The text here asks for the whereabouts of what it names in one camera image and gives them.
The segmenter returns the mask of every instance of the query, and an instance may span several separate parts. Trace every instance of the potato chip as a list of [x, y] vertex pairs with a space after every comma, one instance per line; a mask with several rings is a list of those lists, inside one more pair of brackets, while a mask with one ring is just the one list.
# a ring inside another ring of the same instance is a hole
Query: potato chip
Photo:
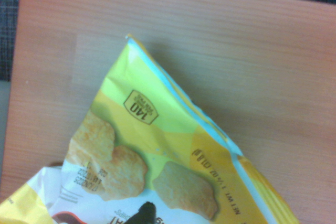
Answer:
[[218, 210], [210, 183], [175, 162], [164, 165], [153, 185], [169, 208], [194, 212], [207, 220], [211, 220]]
[[66, 160], [81, 166], [94, 159], [110, 161], [114, 139], [113, 127], [89, 110], [70, 141]]
[[114, 148], [113, 159], [103, 165], [107, 172], [102, 180], [103, 200], [125, 199], [138, 196], [145, 186], [146, 163], [138, 153], [127, 146]]

